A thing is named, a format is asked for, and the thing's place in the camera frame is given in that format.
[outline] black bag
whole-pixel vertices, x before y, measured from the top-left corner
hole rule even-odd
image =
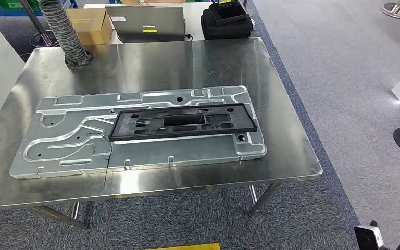
[[[247,38],[253,30],[250,18],[235,21],[222,26],[216,26],[210,9],[203,10],[202,30],[205,40]]]

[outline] table top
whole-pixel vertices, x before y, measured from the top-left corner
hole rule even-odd
[[[125,6],[125,4],[85,4],[84,9],[88,8],[105,8],[105,6]],[[183,15],[185,17],[185,33],[192,36],[193,41],[204,40],[202,31],[201,16],[203,10],[209,8],[211,2],[198,2],[198,3],[183,3],[183,4],[172,4],[172,3],[151,3],[151,6],[160,7],[183,7]],[[110,44],[122,44],[117,37],[116,30],[112,30]]]
[[[322,169],[260,38],[100,45],[69,70],[60,48],[33,51],[0,111],[0,209],[103,198],[312,180]],[[256,160],[15,179],[13,158],[38,102],[48,96],[244,85],[268,149]]]

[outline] metal exhaust hose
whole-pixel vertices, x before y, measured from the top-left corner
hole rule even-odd
[[[73,25],[59,0],[41,0],[39,8],[65,53],[68,68],[80,68],[90,63],[93,55],[83,48]]]

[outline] laptop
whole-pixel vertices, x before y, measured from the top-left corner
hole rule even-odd
[[[106,6],[122,43],[185,40],[182,7]]]

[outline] metal pole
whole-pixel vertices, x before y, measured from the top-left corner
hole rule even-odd
[[[34,27],[39,32],[39,35],[44,40],[45,45],[47,45],[48,47],[51,47],[53,44],[52,44],[51,40],[48,38],[48,35],[47,35],[44,27],[41,25],[41,23],[39,22],[38,18],[36,17],[36,15],[34,14],[33,10],[31,9],[30,4],[28,4],[27,0],[20,0],[20,2],[21,2],[21,5],[22,5],[23,9],[27,13],[27,16],[30,18],[30,20],[33,23]]]
[[[243,7],[246,10],[246,13],[252,17],[254,15],[254,12],[251,9],[247,8],[247,0],[243,0]]]
[[[73,220],[77,220],[77,213],[79,212],[80,202],[74,203],[73,212],[71,213],[71,217]]]
[[[400,19],[400,0],[397,4],[395,3],[386,3],[382,6],[381,11],[394,18]]]
[[[251,192],[252,205],[254,206],[257,203],[257,194],[255,193],[254,185],[249,186],[249,191]]]
[[[31,207],[31,210],[35,213],[47,216],[49,218],[52,218],[56,221],[65,223],[65,224],[70,225],[77,229],[84,230],[88,227],[87,224],[80,222],[78,220],[74,220],[73,218],[62,214],[61,212],[58,212],[58,211],[51,209],[49,207],[46,207],[46,206]]]
[[[278,183],[272,183],[265,190],[263,195],[261,195],[260,199],[255,203],[255,205],[249,211],[249,216],[254,216],[255,213],[269,200],[272,196],[272,193],[278,188]]]

